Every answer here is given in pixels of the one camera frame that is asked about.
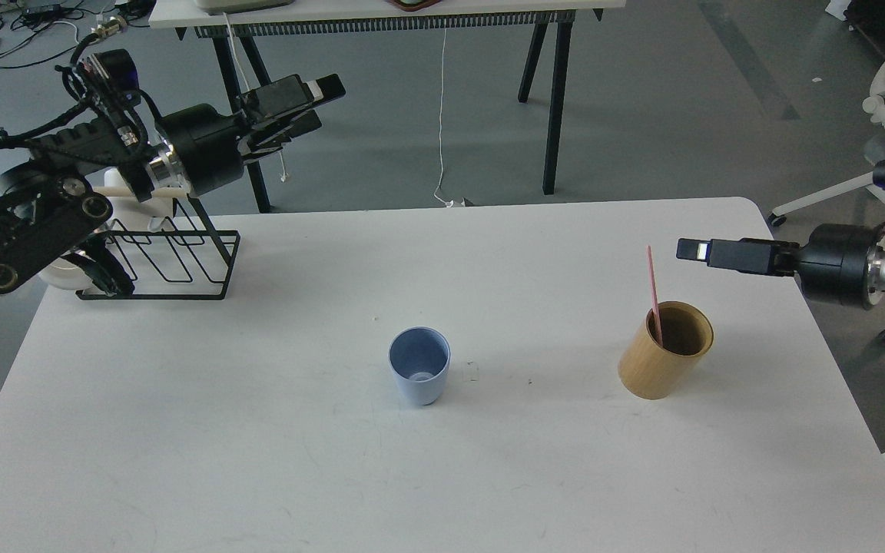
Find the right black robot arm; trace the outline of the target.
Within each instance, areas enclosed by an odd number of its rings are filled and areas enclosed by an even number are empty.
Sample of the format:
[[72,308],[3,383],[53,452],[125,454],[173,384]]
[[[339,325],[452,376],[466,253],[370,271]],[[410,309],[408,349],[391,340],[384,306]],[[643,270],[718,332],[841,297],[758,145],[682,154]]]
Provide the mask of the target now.
[[[885,192],[885,160],[870,173]],[[714,269],[761,276],[794,277],[805,298],[874,308],[885,295],[885,221],[867,225],[821,224],[804,245],[789,241],[678,239],[675,256]]]

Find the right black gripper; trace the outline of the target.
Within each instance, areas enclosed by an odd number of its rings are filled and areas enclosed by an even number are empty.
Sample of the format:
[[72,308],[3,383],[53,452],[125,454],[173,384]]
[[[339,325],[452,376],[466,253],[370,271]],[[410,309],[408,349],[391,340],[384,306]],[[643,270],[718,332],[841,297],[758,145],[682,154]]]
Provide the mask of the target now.
[[881,225],[821,224],[802,248],[794,242],[755,238],[681,238],[675,256],[746,274],[793,276],[797,272],[805,298],[871,310],[882,293],[870,289],[870,259],[884,236]]

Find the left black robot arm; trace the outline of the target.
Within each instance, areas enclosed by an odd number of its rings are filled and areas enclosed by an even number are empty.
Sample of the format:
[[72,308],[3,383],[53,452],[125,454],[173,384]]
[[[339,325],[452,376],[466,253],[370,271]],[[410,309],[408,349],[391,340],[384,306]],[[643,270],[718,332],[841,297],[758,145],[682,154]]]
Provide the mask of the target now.
[[98,297],[135,298],[133,280],[108,246],[145,232],[126,230],[111,202],[117,197],[189,200],[204,227],[181,236],[210,238],[230,265],[234,255],[207,220],[200,196],[319,129],[316,109],[345,94],[337,75],[315,81],[291,75],[238,95],[228,115],[208,104],[169,115],[151,108],[151,131],[137,107],[152,100],[138,84],[130,54],[85,56],[85,49],[127,27],[120,15],[96,25],[58,67],[71,108],[18,135],[0,131],[0,151],[29,153],[0,176],[0,296],[64,261],[87,277]]

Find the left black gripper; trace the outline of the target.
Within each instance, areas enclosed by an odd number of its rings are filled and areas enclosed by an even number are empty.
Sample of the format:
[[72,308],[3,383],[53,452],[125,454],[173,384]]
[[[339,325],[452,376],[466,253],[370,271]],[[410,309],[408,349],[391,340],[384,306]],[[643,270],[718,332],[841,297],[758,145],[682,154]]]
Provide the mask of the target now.
[[182,187],[192,197],[231,184],[244,175],[244,164],[322,128],[319,115],[309,110],[345,94],[338,74],[312,81],[290,75],[240,95],[240,114],[198,104],[163,115],[154,123],[152,182]]

